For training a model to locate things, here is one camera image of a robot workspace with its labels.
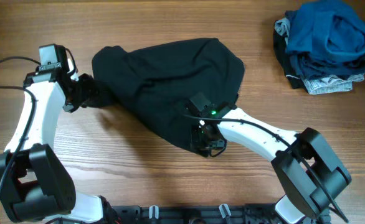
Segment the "black t-shirt with logo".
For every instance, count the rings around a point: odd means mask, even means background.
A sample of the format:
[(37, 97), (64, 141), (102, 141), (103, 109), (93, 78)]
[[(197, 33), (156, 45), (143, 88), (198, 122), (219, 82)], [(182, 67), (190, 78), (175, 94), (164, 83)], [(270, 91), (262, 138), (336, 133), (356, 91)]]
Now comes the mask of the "black t-shirt with logo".
[(100, 95), (95, 106), (121, 104), (148, 129), (170, 144), (203, 157), (203, 144), (191, 132), (198, 120), (187, 111), (202, 93), (215, 105), (238, 99), (244, 63), (219, 39), (182, 40), (127, 52), (104, 47), (92, 59)]

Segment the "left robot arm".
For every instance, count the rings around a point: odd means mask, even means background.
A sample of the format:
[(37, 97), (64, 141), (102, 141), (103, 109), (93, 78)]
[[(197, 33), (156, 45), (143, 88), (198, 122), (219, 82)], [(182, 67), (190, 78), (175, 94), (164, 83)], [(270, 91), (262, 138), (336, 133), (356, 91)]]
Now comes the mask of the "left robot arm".
[(14, 223), (117, 223), (104, 197), (76, 191), (53, 151), (60, 112), (72, 113), (96, 97), (95, 81), (77, 75), (62, 45), (41, 46), (39, 55), (20, 86), (25, 100), (16, 131), (0, 154), (0, 208)]

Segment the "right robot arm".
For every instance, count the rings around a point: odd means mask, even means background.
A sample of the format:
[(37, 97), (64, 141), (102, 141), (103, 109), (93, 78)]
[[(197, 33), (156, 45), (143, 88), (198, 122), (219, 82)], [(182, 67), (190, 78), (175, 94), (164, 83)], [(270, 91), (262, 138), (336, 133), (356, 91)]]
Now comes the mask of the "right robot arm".
[(335, 199), (351, 183), (351, 175), (317, 130), (276, 128), (232, 103), (215, 105), (202, 93), (189, 99), (183, 115), (198, 122), (191, 132), (198, 149), (221, 154), (227, 142), (235, 142), (271, 163), (285, 192), (271, 211), (282, 223), (319, 220), (326, 212), (349, 222)]

